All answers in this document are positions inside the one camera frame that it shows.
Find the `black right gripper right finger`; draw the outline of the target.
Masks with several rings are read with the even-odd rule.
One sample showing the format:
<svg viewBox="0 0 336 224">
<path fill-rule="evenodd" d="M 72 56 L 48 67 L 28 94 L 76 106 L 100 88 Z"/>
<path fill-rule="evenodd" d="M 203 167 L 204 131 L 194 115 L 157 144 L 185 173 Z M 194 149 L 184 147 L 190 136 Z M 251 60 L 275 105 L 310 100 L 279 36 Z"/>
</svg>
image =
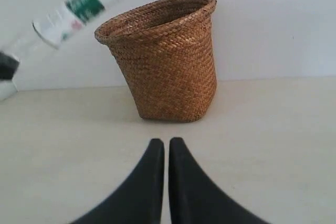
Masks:
<svg viewBox="0 0 336 224">
<path fill-rule="evenodd" d="M 169 204 L 172 223 L 266 223 L 207 176 L 181 137 L 170 140 Z"/>
</svg>

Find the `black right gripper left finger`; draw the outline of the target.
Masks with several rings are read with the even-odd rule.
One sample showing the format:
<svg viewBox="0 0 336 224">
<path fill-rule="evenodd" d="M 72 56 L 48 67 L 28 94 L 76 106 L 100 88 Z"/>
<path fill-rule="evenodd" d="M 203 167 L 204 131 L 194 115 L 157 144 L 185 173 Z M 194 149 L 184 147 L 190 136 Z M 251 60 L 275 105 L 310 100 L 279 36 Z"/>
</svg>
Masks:
<svg viewBox="0 0 336 224">
<path fill-rule="evenodd" d="M 125 181 L 73 223 L 160 223 L 163 188 L 164 144 L 154 138 Z"/>
</svg>

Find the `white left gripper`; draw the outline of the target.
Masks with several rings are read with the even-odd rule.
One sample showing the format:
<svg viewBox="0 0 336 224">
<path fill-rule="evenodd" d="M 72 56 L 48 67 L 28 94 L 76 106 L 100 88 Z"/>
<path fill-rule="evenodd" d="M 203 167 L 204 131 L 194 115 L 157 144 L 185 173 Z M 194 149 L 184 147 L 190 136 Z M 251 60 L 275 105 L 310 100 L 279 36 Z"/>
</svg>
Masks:
<svg viewBox="0 0 336 224">
<path fill-rule="evenodd" d="M 3 51 L 0 52 L 0 101 L 6 100 L 18 92 L 12 79 L 19 64 L 20 62 L 13 56 L 7 55 Z"/>
</svg>

